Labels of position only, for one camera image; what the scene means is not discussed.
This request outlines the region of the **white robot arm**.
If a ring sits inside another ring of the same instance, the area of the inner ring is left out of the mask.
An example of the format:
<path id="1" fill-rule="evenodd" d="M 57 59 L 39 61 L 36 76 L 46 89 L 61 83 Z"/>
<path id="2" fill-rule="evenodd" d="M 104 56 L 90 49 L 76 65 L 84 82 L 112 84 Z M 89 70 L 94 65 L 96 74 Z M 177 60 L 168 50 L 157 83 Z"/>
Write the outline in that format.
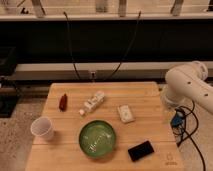
<path id="1" fill-rule="evenodd" d="M 167 108 L 173 108 L 189 98 L 213 115 L 213 87 L 205 82 L 207 77 L 208 68 L 200 61 L 171 68 L 165 74 L 162 103 Z"/>

